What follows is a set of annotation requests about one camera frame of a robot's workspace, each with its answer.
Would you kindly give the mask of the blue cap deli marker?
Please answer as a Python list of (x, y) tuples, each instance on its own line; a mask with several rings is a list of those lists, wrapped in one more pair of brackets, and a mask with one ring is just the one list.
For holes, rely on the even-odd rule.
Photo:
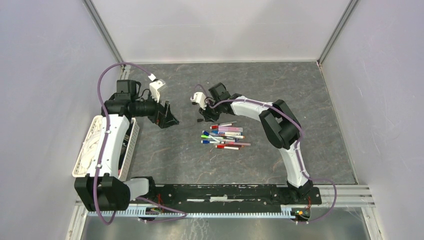
[(234, 132), (234, 131), (218, 131), (218, 130), (213, 130), (211, 131), (212, 134), (216, 134), (216, 135), (225, 135), (225, 136), (242, 136), (242, 132)]

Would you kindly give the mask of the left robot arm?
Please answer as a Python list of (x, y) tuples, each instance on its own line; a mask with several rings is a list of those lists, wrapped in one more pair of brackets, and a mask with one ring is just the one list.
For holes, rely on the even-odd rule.
[(74, 188), (86, 209), (95, 211), (124, 211), (130, 201), (139, 197), (145, 204), (153, 203), (157, 190), (151, 177), (119, 179), (119, 166), (123, 166), (122, 148), (125, 136), (134, 124), (135, 117), (147, 117), (153, 124), (165, 129), (179, 124), (172, 114), (170, 103), (161, 104), (161, 91), (166, 88), (162, 79), (149, 84), (149, 93), (140, 99), (141, 83), (135, 80), (118, 80), (116, 92), (101, 108), (102, 126), (94, 163), (83, 177), (77, 177)]

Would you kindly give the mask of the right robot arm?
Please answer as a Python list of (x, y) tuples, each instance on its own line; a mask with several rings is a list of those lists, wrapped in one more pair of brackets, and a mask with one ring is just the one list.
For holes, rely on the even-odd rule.
[(283, 159), (289, 199), (295, 204), (302, 204), (309, 198), (313, 181), (301, 153), (300, 141), (304, 133), (285, 101), (262, 102), (238, 93), (230, 94), (221, 82), (211, 87), (209, 94), (204, 91), (193, 93), (190, 101), (199, 105), (199, 113), (207, 122), (216, 122), (221, 114), (259, 121), (267, 140), (279, 150)]

